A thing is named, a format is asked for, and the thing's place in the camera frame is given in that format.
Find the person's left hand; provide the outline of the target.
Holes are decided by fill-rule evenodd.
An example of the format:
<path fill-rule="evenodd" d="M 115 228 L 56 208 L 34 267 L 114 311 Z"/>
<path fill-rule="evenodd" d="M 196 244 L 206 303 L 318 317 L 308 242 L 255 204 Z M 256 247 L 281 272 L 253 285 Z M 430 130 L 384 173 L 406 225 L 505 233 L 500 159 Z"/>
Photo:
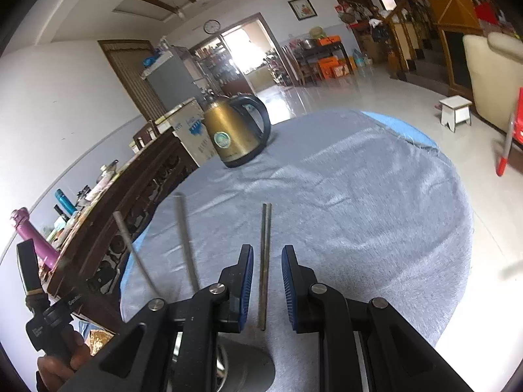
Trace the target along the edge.
<path fill-rule="evenodd" d="M 69 363 L 64 364 L 57 357 L 43 356 L 37 359 L 36 389 L 58 391 L 77 370 L 91 359 L 91 350 L 82 336 L 74 331 L 75 351 Z"/>

